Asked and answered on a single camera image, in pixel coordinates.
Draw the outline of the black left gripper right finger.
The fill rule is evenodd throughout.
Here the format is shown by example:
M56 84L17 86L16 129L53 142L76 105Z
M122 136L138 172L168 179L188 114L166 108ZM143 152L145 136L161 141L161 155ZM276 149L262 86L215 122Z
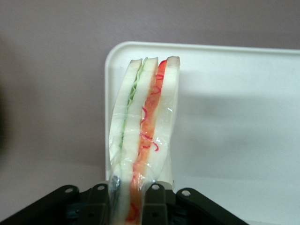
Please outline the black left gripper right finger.
M167 225L167 214L165 188L161 184L154 183L145 193L142 225Z

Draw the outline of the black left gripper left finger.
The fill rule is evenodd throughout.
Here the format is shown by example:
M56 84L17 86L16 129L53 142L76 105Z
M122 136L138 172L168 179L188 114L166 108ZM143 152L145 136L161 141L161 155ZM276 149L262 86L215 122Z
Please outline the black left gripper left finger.
M110 198L108 185L100 183L89 191L86 203L81 209L82 225L108 225L110 223Z

